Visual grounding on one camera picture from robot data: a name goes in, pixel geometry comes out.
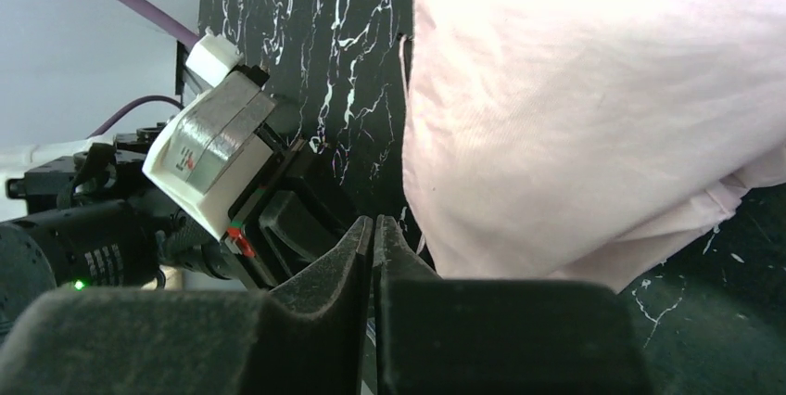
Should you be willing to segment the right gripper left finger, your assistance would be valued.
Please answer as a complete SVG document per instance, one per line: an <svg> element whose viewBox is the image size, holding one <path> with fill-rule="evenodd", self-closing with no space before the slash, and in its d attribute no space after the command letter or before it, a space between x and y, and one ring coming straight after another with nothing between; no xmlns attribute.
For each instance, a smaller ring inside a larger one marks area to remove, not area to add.
<svg viewBox="0 0 786 395"><path fill-rule="evenodd" d="M53 290L1 349L5 394L356 394L373 221L273 290Z"/></svg>

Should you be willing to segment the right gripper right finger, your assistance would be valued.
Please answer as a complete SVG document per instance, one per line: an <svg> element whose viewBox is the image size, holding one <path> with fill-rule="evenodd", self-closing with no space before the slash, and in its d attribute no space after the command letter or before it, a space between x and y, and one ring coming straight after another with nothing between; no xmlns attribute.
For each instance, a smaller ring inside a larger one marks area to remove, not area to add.
<svg viewBox="0 0 786 395"><path fill-rule="evenodd" d="M626 307L564 280L444 279L376 220L374 311L381 394L649 394Z"/></svg>

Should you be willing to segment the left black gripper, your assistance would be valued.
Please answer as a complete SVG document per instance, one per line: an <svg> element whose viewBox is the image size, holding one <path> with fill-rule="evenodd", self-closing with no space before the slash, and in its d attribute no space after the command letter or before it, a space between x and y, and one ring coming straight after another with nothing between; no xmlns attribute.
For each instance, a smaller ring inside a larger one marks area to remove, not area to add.
<svg viewBox="0 0 786 395"><path fill-rule="evenodd" d="M176 229L159 249L163 264L247 288L272 288L327 253L357 218L324 153L299 139L276 153L229 209L216 240L178 211Z"/></svg>

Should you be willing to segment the pink and black folding umbrella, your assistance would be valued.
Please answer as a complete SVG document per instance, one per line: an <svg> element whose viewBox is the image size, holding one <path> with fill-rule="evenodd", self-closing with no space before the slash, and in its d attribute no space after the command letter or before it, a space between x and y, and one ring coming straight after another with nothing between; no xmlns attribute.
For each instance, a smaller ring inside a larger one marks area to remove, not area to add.
<svg viewBox="0 0 786 395"><path fill-rule="evenodd" d="M405 196L445 278L623 289L785 181L785 0L413 0Z"/></svg>

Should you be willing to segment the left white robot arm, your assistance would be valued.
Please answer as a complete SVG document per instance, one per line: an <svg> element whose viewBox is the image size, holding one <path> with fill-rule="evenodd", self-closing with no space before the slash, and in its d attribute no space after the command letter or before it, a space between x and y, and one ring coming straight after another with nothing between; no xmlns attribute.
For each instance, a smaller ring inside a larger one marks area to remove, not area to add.
<svg viewBox="0 0 786 395"><path fill-rule="evenodd" d="M166 268L272 288L319 259L357 211L322 155L277 145L218 240L142 173L160 127L89 144L6 181L27 214L1 224L1 326L41 294L166 284Z"/></svg>

